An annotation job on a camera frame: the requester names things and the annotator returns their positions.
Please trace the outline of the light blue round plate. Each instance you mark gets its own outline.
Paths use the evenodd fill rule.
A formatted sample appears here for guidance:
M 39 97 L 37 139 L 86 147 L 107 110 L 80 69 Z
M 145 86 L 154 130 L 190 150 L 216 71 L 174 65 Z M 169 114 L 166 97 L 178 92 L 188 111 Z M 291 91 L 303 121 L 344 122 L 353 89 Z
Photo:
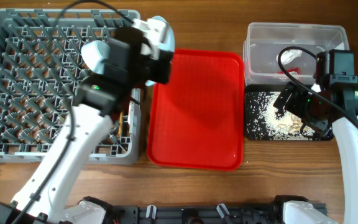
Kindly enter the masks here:
M 165 51 L 171 51 L 174 52 L 175 51 L 175 36 L 174 36 L 174 32 L 172 27 L 169 25 L 169 23 L 161 16 L 153 16 L 153 19 L 159 20 L 159 21 L 164 21 L 165 23 L 168 24 L 168 28 L 167 28 L 167 34 L 165 37 L 165 40 L 160 43 L 160 50 L 165 50 Z

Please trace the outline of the red snack wrapper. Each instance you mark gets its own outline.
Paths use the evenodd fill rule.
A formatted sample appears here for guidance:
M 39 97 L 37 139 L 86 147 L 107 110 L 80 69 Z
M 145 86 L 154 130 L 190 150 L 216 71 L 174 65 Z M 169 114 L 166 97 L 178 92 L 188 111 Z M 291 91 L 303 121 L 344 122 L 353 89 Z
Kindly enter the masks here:
M 287 70 L 287 72 L 290 74 L 290 75 L 301 75 L 301 71 L 300 71 L 300 68 L 299 67 L 295 67 L 295 68 L 289 68 Z M 283 71 L 279 71 L 279 72 L 275 72 L 276 74 L 284 74 Z

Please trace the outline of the single wooden chopstick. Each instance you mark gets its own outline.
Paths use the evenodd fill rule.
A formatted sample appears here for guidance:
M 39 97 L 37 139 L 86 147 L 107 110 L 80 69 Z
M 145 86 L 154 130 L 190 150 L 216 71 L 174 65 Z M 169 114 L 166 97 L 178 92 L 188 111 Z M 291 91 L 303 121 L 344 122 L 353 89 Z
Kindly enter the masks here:
M 122 126 L 123 126 L 123 120 L 124 120 L 124 112 L 122 111 L 119 115 L 119 125 L 118 125 L 118 135 L 122 135 Z

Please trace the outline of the light blue small bowl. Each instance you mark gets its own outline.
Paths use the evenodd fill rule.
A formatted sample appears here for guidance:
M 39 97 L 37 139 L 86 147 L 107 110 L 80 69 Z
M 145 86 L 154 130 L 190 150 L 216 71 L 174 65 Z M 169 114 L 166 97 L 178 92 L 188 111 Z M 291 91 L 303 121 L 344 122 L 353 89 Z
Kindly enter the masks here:
M 81 55 L 86 66 L 94 73 L 104 73 L 103 60 L 109 57 L 110 47 L 101 40 L 94 40 L 81 48 Z

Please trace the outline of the white tissue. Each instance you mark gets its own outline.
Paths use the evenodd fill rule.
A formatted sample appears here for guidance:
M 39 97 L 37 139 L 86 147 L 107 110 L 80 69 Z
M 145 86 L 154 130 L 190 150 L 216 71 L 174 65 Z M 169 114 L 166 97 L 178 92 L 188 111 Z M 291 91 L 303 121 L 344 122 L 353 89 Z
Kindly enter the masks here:
M 302 53 L 303 51 L 299 49 L 286 50 L 284 53 L 282 53 L 281 56 L 282 65 L 287 65 L 290 62 L 292 62 L 294 59 L 301 57 Z

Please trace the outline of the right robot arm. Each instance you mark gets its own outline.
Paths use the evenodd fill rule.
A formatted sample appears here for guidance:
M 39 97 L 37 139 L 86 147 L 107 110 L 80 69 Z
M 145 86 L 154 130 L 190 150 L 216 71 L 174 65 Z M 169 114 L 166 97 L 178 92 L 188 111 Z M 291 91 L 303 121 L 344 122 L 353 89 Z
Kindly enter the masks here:
M 332 49 L 314 54 L 315 91 L 291 75 L 282 64 L 282 55 L 295 50 L 286 47 L 277 56 L 282 72 L 290 79 L 274 106 L 299 117 L 318 136 L 333 133 L 339 149 L 345 194 L 344 223 L 358 223 L 358 77 L 354 54 Z

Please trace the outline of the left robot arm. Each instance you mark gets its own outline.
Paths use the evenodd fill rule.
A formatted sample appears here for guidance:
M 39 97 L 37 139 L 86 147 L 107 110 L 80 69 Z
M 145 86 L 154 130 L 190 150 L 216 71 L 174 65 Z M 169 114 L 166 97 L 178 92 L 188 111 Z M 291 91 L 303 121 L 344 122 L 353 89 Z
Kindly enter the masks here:
M 129 106 L 132 90 L 168 82 L 174 52 L 173 29 L 156 19 L 137 20 L 108 41 L 82 46 L 91 75 L 76 89 L 68 117 L 32 177 L 10 203 L 0 202 L 0 223 L 112 222 L 112 205 L 102 200 L 86 197 L 70 208 L 66 200 L 113 117 Z

